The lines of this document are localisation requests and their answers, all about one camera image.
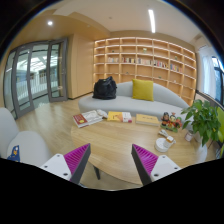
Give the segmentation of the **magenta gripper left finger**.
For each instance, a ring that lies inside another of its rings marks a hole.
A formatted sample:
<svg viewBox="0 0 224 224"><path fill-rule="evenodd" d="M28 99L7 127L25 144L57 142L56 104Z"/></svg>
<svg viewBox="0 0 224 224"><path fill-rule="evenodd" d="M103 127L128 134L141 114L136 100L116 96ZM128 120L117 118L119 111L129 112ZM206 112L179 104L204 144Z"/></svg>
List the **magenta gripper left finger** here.
<svg viewBox="0 0 224 224"><path fill-rule="evenodd" d="M72 183L79 184L90 154L91 146L85 144L65 155L55 154L41 168Z"/></svg>

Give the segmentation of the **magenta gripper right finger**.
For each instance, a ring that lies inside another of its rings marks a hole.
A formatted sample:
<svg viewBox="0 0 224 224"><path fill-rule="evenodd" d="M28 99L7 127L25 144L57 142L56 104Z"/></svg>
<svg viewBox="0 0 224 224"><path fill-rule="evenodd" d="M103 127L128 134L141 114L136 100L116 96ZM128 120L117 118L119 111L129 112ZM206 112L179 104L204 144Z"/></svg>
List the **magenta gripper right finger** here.
<svg viewBox="0 0 224 224"><path fill-rule="evenodd" d="M157 156L136 144L132 145L131 154L143 185L180 170L180 167L166 155Z"/></svg>

